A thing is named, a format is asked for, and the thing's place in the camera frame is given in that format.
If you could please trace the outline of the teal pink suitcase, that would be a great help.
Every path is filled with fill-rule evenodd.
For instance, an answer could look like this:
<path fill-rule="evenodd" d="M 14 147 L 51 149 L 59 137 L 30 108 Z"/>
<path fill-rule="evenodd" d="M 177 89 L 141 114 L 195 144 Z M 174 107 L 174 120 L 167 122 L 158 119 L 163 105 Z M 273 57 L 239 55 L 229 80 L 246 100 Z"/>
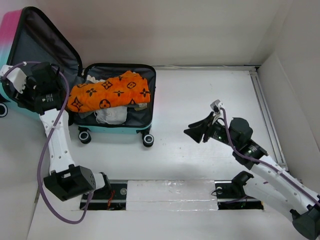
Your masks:
<path fill-rule="evenodd" d="M 50 19 L 38 8 L 29 6 L 7 12 L 0 25 L 0 64 L 14 66 L 23 61 L 49 62 L 63 71 L 70 87 L 88 83 L 89 77 L 97 80 L 119 78 L 127 71 L 147 80 L 147 87 L 139 94 L 150 97 L 145 105 L 129 105 L 125 123 L 112 125 L 98 123 L 93 113 L 71 112 L 69 124 L 78 126 L 78 138 L 83 144 L 91 141 L 91 132 L 142 134 L 145 147 L 154 144 L 150 134 L 156 90 L 156 71 L 145 64 L 94 63 L 84 68 L 77 51 L 61 34 Z"/>

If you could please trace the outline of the white drawstring bag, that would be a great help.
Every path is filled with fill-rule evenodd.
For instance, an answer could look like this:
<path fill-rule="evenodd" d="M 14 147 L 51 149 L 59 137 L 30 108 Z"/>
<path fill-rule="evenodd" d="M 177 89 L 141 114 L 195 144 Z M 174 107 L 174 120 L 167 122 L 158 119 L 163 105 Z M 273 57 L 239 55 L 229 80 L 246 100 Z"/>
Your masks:
<path fill-rule="evenodd" d="M 94 115 L 100 124 L 121 125 L 126 122 L 127 113 L 127 107 L 118 106 L 96 110 Z"/>

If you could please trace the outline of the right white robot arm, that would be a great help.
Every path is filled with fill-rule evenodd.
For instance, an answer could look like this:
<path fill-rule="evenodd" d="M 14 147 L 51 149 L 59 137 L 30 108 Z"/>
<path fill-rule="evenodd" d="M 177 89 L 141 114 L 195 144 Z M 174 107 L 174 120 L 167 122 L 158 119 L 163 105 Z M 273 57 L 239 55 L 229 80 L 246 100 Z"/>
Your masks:
<path fill-rule="evenodd" d="M 255 198 L 285 216 L 308 240 L 320 236 L 320 195 L 290 175 L 252 140 L 247 120 L 235 117 L 230 124 L 218 114 L 188 125 L 184 134 L 196 143 L 214 139 L 232 148 L 235 160 L 246 168 L 232 179 L 237 197 Z"/>

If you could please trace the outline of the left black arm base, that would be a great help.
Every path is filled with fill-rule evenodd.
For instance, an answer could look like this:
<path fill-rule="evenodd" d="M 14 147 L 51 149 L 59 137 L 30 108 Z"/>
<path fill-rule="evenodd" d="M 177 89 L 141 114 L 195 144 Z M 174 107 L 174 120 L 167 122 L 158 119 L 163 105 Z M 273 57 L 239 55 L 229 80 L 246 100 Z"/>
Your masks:
<path fill-rule="evenodd" d="M 125 211 L 127 204 L 128 182 L 111 181 L 111 190 L 99 189 L 93 193 L 88 211 Z"/>

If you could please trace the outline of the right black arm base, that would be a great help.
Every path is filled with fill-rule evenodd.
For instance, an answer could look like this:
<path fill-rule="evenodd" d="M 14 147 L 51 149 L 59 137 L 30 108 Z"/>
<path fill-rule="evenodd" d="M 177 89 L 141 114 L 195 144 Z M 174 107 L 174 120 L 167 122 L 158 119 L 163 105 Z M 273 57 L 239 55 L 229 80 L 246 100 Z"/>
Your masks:
<path fill-rule="evenodd" d="M 231 180 L 215 180 L 215 189 L 211 192 L 216 197 L 218 210 L 264 210 L 263 203 L 244 191 L 247 181 L 254 176 L 241 171 Z"/>

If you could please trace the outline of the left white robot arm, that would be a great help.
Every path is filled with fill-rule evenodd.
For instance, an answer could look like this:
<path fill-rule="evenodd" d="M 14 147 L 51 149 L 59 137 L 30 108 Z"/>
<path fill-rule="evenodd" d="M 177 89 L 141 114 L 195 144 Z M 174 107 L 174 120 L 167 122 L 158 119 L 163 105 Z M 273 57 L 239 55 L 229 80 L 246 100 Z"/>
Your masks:
<path fill-rule="evenodd" d="M 8 97 L 20 108 L 39 116 L 46 134 L 43 150 L 49 151 L 49 174 L 37 174 L 40 187 L 47 189 L 62 202 L 95 192 L 107 198 L 112 187 L 104 172 L 92 172 L 73 160 L 69 146 L 69 114 L 66 110 L 70 92 L 60 68 L 48 62 L 21 62 L 3 65 L 0 80 L 8 87 Z"/>

